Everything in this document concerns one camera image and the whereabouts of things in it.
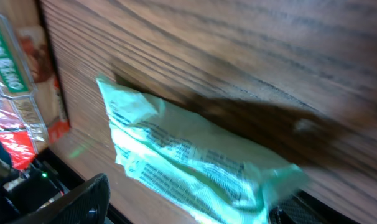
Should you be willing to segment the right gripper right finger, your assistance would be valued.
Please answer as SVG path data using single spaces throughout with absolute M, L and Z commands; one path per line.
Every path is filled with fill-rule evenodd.
M 358 224 L 306 192 L 299 192 L 269 212 L 270 224 Z

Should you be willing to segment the teal snack packet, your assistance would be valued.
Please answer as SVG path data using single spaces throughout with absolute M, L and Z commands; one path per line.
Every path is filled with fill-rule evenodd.
M 116 163 L 200 223 L 267 223 L 306 174 L 272 150 L 156 96 L 96 79 Z

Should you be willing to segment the spaghetti packet red ends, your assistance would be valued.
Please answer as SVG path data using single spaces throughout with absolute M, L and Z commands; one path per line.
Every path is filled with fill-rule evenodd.
M 70 130 L 48 43 L 39 21 L 0 13 L 0 143 L 17 170 Z

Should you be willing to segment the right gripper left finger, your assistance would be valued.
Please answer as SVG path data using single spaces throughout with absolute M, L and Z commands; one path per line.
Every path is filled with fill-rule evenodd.
M 50 205 L 12 224 L 104 224 L 110 195 L 107 175 L 99 173 Z

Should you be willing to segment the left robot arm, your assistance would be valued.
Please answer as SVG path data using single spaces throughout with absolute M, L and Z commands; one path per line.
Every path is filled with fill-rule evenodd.
M 37 159 L 26 169 L 13 168 L 11 155 L 0 143 L 0 223 L 35 212 L 64 194 L 57 178 Z

